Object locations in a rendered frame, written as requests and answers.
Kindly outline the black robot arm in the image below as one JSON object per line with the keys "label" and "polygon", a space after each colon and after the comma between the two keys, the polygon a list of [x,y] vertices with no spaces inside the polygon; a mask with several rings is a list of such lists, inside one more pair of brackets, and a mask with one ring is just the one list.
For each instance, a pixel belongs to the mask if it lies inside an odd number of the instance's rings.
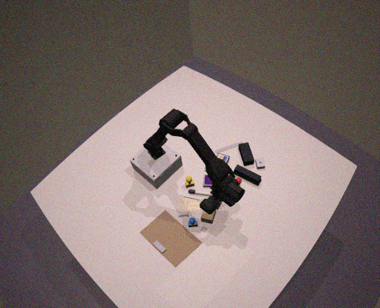
{"label": "black robot arm", "polygon": [[[176,129],[175,127],[182,121],[186,121],[188,125],[183,130]],[[160,128],[143,144],[154,160],[166,153],[161,146],[167,141],[167,133],[172,136],[183,137],[204,162],[213,189],[216,192],[224,191],[219,201],[224,201],[225,204],[232,207],[242,198],[245,190],[234,183],[236,176],[233,170],[214,154],[199,133],[197,126],[190,122],[186,114],[174,108],[159,121],[159,126]]]}

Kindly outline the grey cylinder with black end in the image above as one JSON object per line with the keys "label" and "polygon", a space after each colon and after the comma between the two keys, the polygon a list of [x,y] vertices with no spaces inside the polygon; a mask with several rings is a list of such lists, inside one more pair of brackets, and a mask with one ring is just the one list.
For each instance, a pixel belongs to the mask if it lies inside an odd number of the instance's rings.
{"label": "grey cylinder with black end", "polygon": [[212,194],[210,192],[207,192],[207,191],[199,191],[199,190],[189,189],[188,192],[191,194],[201,194],[201,195],[206,195],[206,196],[212,196]]}

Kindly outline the tan cardboard box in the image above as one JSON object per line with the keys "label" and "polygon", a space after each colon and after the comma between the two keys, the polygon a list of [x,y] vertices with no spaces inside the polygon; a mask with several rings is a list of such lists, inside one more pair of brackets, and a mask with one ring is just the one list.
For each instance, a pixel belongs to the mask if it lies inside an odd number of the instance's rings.
{"label": "tan cardboard box", "polygon": [[206,211],[203,210],[202,215],[201,215],[201,222],[212,224],[215,215],[216,215],[216,210],[210,215],[206,213]]}

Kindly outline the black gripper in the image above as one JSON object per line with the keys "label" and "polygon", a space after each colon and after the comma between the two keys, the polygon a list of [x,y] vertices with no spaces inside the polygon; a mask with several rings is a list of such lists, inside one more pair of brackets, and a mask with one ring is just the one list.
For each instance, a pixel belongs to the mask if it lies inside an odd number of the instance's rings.
{"label": "black gripper", "polygon": [[[238,181],[236,179],[234,179],[234,183],[238,185]],[[212,191],[210,193],[212,194],[212,196],[208,197],[207,199],[204,199],[204,201],[200,203],[200,208],[206,211],[206,213],[208,213],[209,215],[212,214],[216,210],[216,208],[218,208],[221,205],[221,203],[219,202],[219,199],[220,199],[220,196],[222,196],[224,193],[224,191],[216,192],[213,189],[212,185],[211,185],[211,189]]]}

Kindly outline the brown clipboard with grey clip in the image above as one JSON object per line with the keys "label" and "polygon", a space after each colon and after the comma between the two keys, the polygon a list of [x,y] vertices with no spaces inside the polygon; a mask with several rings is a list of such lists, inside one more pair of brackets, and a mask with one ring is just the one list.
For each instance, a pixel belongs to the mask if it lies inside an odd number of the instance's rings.
{"label": "brown clipboard with grey clip", "polygon": [[140,233],[175,267],[202,244],[166,210]]}

